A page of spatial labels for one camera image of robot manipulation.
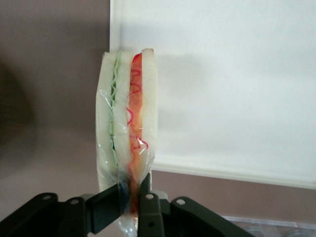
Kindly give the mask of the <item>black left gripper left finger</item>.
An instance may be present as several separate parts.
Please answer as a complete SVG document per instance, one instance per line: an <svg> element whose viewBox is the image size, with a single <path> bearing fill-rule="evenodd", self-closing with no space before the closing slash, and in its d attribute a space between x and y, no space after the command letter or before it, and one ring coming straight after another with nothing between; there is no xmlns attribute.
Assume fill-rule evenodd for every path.
<svg viewBox="0 0 316 237"><path fill-rule="evenodd" d="M61 202L55 193L39 194L0 222L2 237L86 237L98 234L120 216L118 186Z"/></svg>

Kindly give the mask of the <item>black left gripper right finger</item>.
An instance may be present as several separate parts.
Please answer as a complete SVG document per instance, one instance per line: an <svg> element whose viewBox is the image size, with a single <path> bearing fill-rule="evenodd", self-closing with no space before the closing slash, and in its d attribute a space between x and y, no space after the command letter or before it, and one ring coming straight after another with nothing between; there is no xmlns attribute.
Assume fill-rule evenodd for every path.
<svg viewBox="0 0 316 237"><path fill-rule="evenodd" d="M169 202L151 190L147 174L139 193L139 237L250 237L252 234L188 197Z"/></svg>

